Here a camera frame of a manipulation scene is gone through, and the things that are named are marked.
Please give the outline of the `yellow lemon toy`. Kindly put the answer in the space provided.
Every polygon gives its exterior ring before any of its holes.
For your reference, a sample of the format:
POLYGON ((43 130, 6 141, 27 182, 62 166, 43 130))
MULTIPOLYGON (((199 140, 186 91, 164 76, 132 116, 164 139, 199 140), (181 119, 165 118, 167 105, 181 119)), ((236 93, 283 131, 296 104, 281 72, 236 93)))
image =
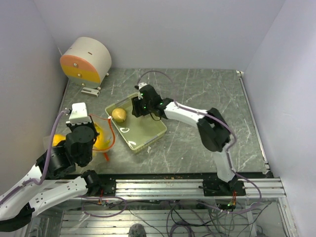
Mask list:
POLYGON ((66 136, 62 134, 55 134, 52 140, 52 146, 61 146, 66 140, 66 136))

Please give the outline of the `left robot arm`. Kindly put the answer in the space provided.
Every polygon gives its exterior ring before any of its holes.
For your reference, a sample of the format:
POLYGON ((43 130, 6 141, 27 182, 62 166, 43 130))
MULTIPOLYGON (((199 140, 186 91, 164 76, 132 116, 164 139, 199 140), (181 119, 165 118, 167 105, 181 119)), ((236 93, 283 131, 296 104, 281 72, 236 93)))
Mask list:
POLYGON ((64 178, 92 160, 98 132, 94 123, 70 124, 65 140, 47 150, 31 170, 0 197, 0 230, 13 232, 28 225, 45 210, 77 196, 95 196, 101 183, 94 170, 85 171, 72 181, 51 190, 50 181, 64 178))

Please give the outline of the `yellow banana bunch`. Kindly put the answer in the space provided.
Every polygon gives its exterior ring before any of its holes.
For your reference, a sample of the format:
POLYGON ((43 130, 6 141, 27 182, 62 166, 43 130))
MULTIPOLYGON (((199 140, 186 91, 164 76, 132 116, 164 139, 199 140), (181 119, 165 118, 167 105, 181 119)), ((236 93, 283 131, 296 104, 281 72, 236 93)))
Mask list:
POLYGON ((110 138, 108 137, 107 132, 99 127, 97 124, 94 124, 96 131, 99 133, 97 136, 97 140, 93 146, 94 151, 105 151, 109 148, 110 146, 110 138))

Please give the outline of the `tan potato toy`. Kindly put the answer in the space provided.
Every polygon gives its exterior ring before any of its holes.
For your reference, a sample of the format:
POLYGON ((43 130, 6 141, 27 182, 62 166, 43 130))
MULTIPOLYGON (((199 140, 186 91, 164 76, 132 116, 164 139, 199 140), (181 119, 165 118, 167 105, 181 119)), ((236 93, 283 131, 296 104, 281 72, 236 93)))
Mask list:
POLYGON ((121 123, 124 122, 127 118, 127 112, 122 108, 115 108, 111 114, 114 121, 121 123))

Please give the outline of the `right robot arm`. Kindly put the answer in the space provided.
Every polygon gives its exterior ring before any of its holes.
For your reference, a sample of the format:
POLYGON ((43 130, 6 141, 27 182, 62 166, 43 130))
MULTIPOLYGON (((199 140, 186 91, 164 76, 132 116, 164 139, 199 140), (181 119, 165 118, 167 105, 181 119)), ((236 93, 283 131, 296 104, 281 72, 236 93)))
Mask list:
POLYGON ((199 132, 204 147, 215 153, 214 162, 219 179, 217 189, 223 195, 235 190, 237 182, 236 170, 233 167, 229 149, 235 143, 231 141, 232 130, 215 108, 198 110, 184 106, 173 99, 164 98, 147 83, 135 86, 138 95, 131 99, 132 114, 135 117, 155 115, 158 118, 172 119, 191 125, 199 132))

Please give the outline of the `clear zip bag red zipper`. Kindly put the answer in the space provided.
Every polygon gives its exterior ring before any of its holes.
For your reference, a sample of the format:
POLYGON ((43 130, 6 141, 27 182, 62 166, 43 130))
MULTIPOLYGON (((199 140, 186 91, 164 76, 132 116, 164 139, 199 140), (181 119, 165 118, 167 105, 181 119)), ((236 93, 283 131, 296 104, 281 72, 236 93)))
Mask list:
MULTIPOLYGON (((67 155, 65 153, 64 143, 66 140, 66 136, 62 134, 55 134, 52 139, 52 145, 51 145, 51 158, 58 157, 58 158, 66 158, 67 155)), ((50 136, 46 136, 43 138, 43 145, 44 145, 44 155, 43 158, 47 158, 47 151, 48 151, 48 145, 50 141, 50 136)))

